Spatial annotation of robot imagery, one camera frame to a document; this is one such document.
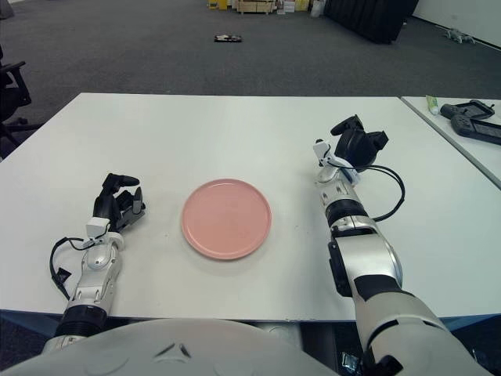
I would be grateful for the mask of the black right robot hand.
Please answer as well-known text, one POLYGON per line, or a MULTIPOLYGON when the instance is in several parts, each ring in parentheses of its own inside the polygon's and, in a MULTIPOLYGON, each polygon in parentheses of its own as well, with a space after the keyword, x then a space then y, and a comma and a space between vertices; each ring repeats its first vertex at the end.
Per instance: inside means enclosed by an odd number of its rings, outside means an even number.
POLYGON ((330 134, 340 136, 334 155, 349 162, 357 172, 372 165, 388 142, 384 131, 367 133, 356 114, 335 125, 330 134))

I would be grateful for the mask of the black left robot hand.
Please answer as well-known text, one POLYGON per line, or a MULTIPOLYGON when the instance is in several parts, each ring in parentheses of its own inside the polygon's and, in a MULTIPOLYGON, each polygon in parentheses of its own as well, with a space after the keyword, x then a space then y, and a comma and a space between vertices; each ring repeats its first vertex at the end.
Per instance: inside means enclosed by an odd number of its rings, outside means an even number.
POLYGON ((93 216, 110 221, 110 232, 120 233, 145 215, 140 181, 128 175, 109 173, 95 199, 93 216))

